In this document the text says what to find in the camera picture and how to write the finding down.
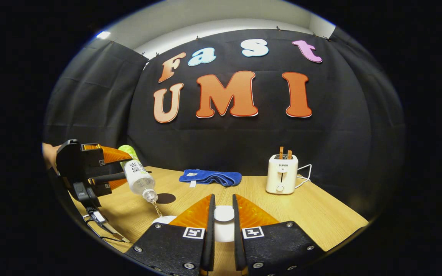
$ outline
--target blue towel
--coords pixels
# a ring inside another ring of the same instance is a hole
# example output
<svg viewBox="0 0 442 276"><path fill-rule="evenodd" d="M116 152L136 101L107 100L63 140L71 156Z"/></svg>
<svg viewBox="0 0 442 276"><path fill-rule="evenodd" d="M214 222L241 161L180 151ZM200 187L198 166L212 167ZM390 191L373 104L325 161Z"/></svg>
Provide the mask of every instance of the blue towel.
<svg viewBox="0 0 442 276"><path fill-rule="evenodd" d="M184 175L179 178L181 182L191 182L196 180L199 184L219 183L224 187L236 186L240 184L242 175L239 172L224 171L203 171L201 169L186 169Z"/></svg>

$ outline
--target letter m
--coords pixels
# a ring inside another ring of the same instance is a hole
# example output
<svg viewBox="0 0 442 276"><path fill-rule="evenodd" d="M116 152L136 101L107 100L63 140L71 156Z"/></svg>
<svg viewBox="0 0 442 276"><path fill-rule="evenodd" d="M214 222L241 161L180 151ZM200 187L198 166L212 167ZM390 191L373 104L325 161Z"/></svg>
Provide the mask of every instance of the letter m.
<svg viewBox="0 0 442 276"><path fill-rule="evenodd" d="M251 86L254 77L255 73L251 71L236 72L226 88L215 75L199 77L197 83L200 84L200 108L195 115L198 118L214 116L214 110L211 108L212 101L219 115L223 116L233 98L233 108L229 110L231 115L236 117L257 115L258 109L253 105Z"/></svg>

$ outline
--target fast umi sign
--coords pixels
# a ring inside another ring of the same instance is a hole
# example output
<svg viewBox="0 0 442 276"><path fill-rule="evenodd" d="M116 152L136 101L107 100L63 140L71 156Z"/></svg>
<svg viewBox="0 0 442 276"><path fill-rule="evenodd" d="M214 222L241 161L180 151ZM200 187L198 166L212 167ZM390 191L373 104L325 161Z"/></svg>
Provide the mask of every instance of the fast umi sign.
<svg viewBox="0 0 442 276"><path fill-rule="evenodd" d="M301 62L321 63L323 59L314 54L315 47L305 42L296 40L290 47L298 47L301 52ZM269 52L270 45L264 39L247 39L240 43L240 54L250 58L263 58ZM163 63L163 71L158 78L158 83L162 83L175 74L175 70L180 66L190 67L203 66L203 64L216 62L216 49L206 47L191 54L189 60L186 59L185 52L179 53ZM197 78L200 85L200 107L195 111L198 118L213 117L215 111L211 108L214 104L219 115L223 116L228 111L228 106L233 100L233 108L230 114L235 117L254 117L258 115L258 108L253 103L252 81L256 74L251 71L235 72L228 85L223 86L218 77L213 74L203 75ZM306 83L308 77L300 72L285 72L281 76L286 80L289 89L289 103L286 114L290 117L310 117L312 110L307 102ZM154 92L154 117L160 123L168 123L177 117L180 106L180 93L184 84L179 82L170 86L172 93L172 105L168 112L163 110L163 100L167 89L159 89Z"/></svg>

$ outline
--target plastic bottle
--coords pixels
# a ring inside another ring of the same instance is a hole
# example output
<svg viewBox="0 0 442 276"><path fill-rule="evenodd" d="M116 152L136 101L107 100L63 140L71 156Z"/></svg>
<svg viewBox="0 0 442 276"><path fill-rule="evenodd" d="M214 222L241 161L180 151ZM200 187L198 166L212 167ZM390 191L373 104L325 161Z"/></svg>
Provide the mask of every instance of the plastic bottle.
<svg viewBox="0 0 442 276"><path fill-rule="evenodd" d="M158 195L154 190L154 178L146 171L144 166L142 166L131 146L123 145L118 149L127 152L133 158L130 161L120 163L124 169L130 190L134 194L142 196L149 203L155 203L158 200Z"/></svg>

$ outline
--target orange triangle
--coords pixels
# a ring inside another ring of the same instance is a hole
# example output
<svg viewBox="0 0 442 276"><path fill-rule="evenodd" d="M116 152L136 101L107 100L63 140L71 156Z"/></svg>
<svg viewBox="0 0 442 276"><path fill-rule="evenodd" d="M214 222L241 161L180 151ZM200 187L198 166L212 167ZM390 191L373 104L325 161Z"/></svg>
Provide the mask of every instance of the orange triangle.
<svg viewBox="0 0 442 276"><path fill-rule="evenodd" d="M132 160L132 157L130 157L130 155L127 152L103 146L102 149L103 149L103 158L105 160L105 164L113 163L116 161Z"/></svg>
<svg viewBox="0 0 442 276"><path fill-rule="evenodd" d="M199 200L197 203L190 206L178 217L172 220L172 222L169 224L177 225L179 227L198 227L207 229L211 196L212 194Z"/></svg>
<svg viewBox="0 0 442 276"><path fill-rule="evenodd" d="M119 180L109 181L110 189L111 190L113 190L113 189L115 189L117 187L120 187L120 186L122 186L123 184L126 184L126 183L127 183L127 180L125 178L124 179L119 179Z"/></svg>
<svg viewBox="0 0 442 276"><path fill-rule="evenodd" d="M264 225L279 223L275 218L250 200L238 194L235 194L235 196L238 201L240 228L262 227Z"/></svg>

